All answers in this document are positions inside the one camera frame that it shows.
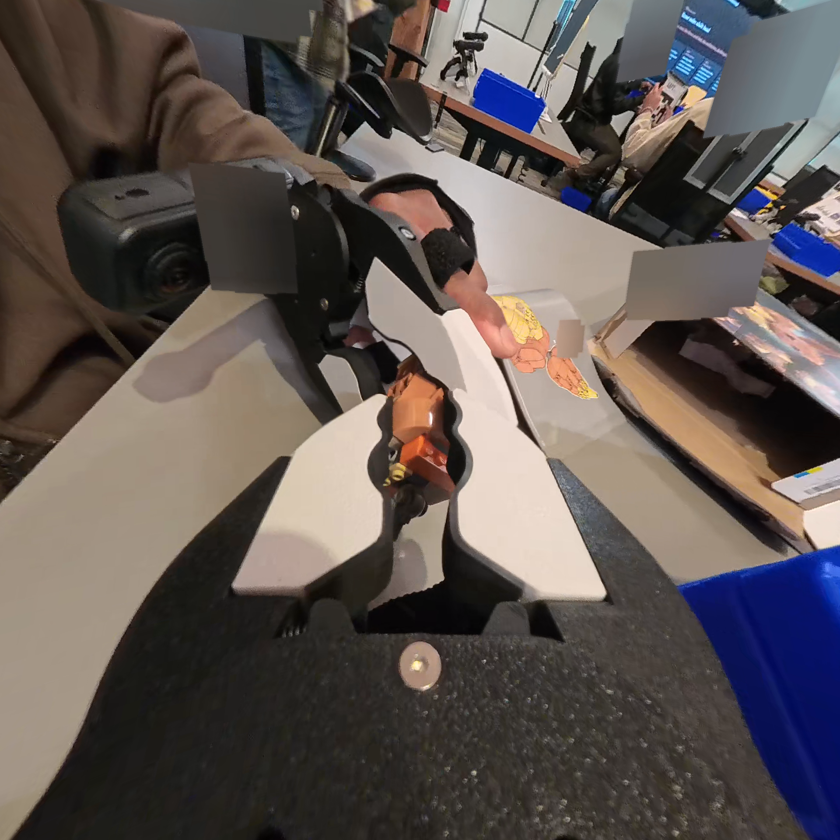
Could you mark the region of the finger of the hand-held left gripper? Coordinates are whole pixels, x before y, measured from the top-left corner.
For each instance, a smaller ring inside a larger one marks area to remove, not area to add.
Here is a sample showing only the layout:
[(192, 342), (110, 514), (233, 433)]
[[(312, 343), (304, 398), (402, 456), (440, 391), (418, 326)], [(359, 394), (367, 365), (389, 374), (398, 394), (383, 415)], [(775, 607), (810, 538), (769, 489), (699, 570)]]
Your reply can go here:
[(465, 391), (518, 425), (505, 376), (464, 310), (436, 314), (379, 259), (367, 274), (365, 296), (368, 318), (381, 336), (412, 351), (425, 372), (448, 389)]
[(319, 363), (319, 372), (342, 414), (375, 396), (389, 397), (389, 386), (373, 349), (327, 353)]

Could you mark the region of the stack of blue plastic bins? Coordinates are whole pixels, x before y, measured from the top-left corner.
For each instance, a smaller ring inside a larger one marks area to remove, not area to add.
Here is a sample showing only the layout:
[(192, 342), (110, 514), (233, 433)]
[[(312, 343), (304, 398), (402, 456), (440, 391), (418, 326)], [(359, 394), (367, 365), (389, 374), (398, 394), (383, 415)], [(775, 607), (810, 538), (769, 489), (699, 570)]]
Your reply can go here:
[(839, 548), (679, 587), (806, 834), (839, 838)]

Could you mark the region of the small blue bin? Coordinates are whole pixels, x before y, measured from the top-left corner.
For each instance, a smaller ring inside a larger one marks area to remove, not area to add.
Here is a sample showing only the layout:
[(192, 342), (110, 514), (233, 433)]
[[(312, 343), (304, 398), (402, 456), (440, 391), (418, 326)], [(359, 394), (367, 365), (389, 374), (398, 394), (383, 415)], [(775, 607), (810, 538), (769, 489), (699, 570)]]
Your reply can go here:
[(476, 78), (472, 90), (472, 107), (530, 134), (545, 113), (547, 104), (534, 91), (484, 68)]
[(839, 247), (798, 224), (783, 226), (772, 239), (783, 255), (823, 277), (839, 272)]

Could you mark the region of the person's left forearm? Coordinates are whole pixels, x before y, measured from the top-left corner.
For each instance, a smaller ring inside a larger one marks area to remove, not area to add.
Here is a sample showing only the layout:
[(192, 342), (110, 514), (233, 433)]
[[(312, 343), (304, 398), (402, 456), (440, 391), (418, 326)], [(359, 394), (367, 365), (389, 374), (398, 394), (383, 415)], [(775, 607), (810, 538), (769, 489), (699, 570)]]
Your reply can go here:
[(351, 189), (336, 164), (300, 151), (269, 120), (202, 78), (192, 42), (180, 29), (143, 39), (127, 64), (125, 76), (137, 88), (131, 99), (137, 106), (143, 99), (141, 172), (276, 158), (300, 166), (319, 184)]

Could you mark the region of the printed cardboard box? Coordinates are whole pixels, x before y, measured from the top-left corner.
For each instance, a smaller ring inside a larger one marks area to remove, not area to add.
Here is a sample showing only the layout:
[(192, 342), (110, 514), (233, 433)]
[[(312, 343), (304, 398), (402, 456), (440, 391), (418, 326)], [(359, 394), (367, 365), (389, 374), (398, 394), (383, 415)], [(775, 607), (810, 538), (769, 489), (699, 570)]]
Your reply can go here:
[(619, 405), (790, 545), (838, 546), (839, 501), (803, 510), (772, 482), (839, 458), (838, 331), (760, 290), (721, 318), (617, 314), (590, 342)]

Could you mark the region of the person's left hand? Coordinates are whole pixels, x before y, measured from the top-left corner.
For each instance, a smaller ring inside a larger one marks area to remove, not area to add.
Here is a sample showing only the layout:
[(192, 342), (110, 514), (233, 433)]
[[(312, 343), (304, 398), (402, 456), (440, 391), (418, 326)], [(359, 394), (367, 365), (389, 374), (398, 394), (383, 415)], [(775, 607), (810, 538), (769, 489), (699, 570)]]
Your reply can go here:
[(463, 309), (492, 354), (508, 359), (518, 345), (496, 302), (488, 294), (487, 277), (478, 262), (476, 246), (468, 240), (468, 224), (443, 194), (427, 188), (379, 191), (366, 199), (377, 209), (395, 214), (418, 237), (437, 286)]

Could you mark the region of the black office chair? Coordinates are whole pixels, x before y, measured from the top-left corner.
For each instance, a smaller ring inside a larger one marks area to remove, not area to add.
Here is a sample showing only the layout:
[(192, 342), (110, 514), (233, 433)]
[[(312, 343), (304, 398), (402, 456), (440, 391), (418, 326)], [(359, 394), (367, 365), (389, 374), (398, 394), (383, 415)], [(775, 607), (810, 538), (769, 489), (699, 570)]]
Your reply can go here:
[(427, 146), (433, 137), (432, 110), (419, 82), (363, 70), (335, 83), (308, 153), (336, 164), (348, 162), (338, 139), (350, 112), (385, 140), (399, 131)]

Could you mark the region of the brown toy brick model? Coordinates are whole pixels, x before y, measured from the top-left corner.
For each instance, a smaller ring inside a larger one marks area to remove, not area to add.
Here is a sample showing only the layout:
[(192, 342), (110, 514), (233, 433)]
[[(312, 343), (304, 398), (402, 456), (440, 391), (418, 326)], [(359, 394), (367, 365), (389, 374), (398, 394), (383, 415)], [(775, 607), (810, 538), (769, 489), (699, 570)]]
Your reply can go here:
[(448, 472), (444, 387), (411, 354), (397, 367), (387, 395), (392, 402), (392, 440), (384, 486), (399, 532), (429, 506), (451, 498), (455, 483)]

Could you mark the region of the printed instruction booklet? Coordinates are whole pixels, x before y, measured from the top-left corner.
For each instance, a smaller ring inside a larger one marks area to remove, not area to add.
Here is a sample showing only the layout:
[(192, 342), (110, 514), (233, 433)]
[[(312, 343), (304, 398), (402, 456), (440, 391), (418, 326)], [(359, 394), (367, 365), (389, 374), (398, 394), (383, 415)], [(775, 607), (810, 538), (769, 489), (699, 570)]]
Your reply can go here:
[(582, 400), (598, 398), (595, 391), (571, 359), (561, 358), (550, 333), (525, 300), (513, 296), (493, 296), (518, 345), (510, 358), (512, 366), (523, 374), (544, 371), (560, 388)]

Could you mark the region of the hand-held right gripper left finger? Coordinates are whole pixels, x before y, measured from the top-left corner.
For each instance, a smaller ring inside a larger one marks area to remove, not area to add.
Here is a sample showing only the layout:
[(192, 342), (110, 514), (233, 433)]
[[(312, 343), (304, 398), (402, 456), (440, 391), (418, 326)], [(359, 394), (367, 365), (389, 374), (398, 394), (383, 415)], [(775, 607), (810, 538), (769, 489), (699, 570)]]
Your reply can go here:
[(290, 458), (234, 578), (237, 595), (373, 601), (393, 571), (384, 487), (392, 401), (375, 395), (322, 426)]

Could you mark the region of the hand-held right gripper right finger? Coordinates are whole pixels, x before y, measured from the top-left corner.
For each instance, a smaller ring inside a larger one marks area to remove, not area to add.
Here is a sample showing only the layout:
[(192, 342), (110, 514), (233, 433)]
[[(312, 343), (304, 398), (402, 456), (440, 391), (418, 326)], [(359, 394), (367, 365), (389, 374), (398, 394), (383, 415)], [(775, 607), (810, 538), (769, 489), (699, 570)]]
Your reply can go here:
[(452, 391), (447, 583), (474, 605), (603, 602), (606, 588), (539, 446)]

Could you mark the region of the small white carton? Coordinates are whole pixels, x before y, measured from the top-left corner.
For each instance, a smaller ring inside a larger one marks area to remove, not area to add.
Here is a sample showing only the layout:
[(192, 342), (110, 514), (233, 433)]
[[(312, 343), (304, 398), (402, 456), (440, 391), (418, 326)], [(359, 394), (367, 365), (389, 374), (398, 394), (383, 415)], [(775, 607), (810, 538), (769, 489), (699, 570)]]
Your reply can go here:
[(839, 458), (771, 483), (771, 489), (803, 510), (838, 501)]

